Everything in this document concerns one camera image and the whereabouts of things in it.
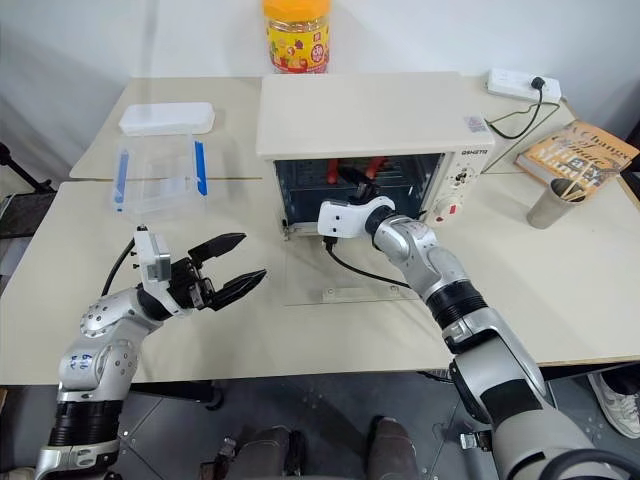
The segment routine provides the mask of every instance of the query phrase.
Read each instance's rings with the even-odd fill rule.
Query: gray floor
[[[125,478],[197,479],[201,462],[214,458],[222,439],[284,424],[302,430],[309,444],[307,473],[364,478],[363,452],[371,418],[397,418],[409,430],[425,479],[495,479],[490,454],[461,451],[458,435],[477,424],[451,385],[413,373],[341,374],[225,382],[222,409],[131,394],[121,416],[122,449],[115,470]],[[640,440],[615,433],[584,379],[556,380],[559,407],[596,446],[640,461]],[[46,441],[55,387],[12,392],[2,415],[4,468],[33,465]]]

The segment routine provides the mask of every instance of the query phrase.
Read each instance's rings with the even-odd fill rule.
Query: oven control knob
[[[437,223],[443,223],[458,213],[460,213],[460,199],[447,197],[436,205],[435,220]]]

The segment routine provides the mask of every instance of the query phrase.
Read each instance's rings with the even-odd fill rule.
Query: white wall
[[[0,138],[61,176],[129,76],[269,72],[260,5],[0,0]],[[156,36],[144,56],[150,12]],[[637,0],[334,0],[330,71],[546,74],[584,119],[624,137],[640,117],[638,18]]]

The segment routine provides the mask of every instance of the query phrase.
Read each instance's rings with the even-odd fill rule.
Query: orange jar lid
[[[329,13],[331,0],[263,0],[264,14],[279,22],[304,22]]]

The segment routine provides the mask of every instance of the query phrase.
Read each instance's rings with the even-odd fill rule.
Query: person's leg
[[[376,419],[372,429],[367,480],[420,480],[416,451],[404,427],[383,417]]]
[[[226,480],[280,477],[289,450],[289,429],[278,426],[258,433],[238,453]]]
[[[637,404],[640,397],[640,365],[591,374],[588,378],[609,423],[625,437],[640,438]]]
[[[607,370],[602,373],[602,379],[620,395],[635,395],[640,392],[640,364]]]

